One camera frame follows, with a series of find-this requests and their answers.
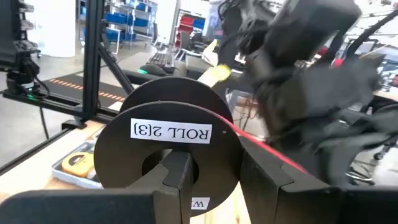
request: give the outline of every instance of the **green light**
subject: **green light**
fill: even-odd
[[[142,69],[138,69],[137,72],[138,72],[138,73],[141,73],[141,74],[148,74],[147,71],[142,70]]]

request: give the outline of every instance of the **red wire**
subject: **red wire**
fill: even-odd
[[[264,144],[261,141],[258,141],[257,139],[253,138],[250,134],[240,130],[237,126],[235,126],[233,123],[231,123],[230,121],[228,121],[227,119],[225,119],[224,117],[214,113],[215,115],[217,115],[217,117],[221,118],[222,120],[224,120],[236,133],[242,135],[243,137],[249,139],[250,141],[252,141],[253,143],[257,144],[258,146],[262,147],[263,149],[265,149],[267,152],[271,153],[272,155],[278,157],[280,160],[284,161],[285,163],[291,165],[292,167],[298,169],[299,171],[303,172],[304,174],[307,174],[308,172],[304,169],[304,167],[302,167],[300,164],[296,163],[295,161],[291,160],[290,158],[288,158],[287,156],[283,155],[282,153],[280,153],[279,151],[277,151],[276,149],[270,147],[267,144]]]

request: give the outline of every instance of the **spool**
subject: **spool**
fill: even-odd
[[[209,96],[207,102],[216,101],[218,106],[206,104],[204,99],[195,99],[195,103],[227,111],[230,115],[228,107],[210,88],[192,84],[184,78],[163,80],[169,87],[161,87],[162,82],[149,82],[137,88],[128,97],[131,99],[126,99],[122,113],[102,130],[95,147],[95,169],[104,187],[128,187],[156,166],[170,150],[190,152],[196,166],[192,197],[208,200],[206,208],[192,208],[191,214],[201,215],[220,205],[234,190],[240,176],[242,146],[228,124],[206,108],[177,101],[139,104],[145,101],[142,96],[145,92],[150,91],[148,99],[153,100],[176,82],[190,83],[191,89],[204,90],[201,96]],[[161,98],[188,101],[176,91],[169,89],[169,92]]]

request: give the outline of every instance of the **keyboard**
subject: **keyboard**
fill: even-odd
[[[174,55],[171,53],[156,52],[147,63],[157,65],[167,73],[173,73],[175,69]]]

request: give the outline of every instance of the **computer mouse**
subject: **computer mouse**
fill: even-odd
[[[139,68],[139,69],[144,70],[148,74],[151,74],[151,75],[157,75],[157,76],[162,76],[162,77],[166,75],[165,70],[163,70],[162,68],[160,68],[159,66],[154,65],[154,64],[146,64],[146,65],[141,66],[141,68]]]

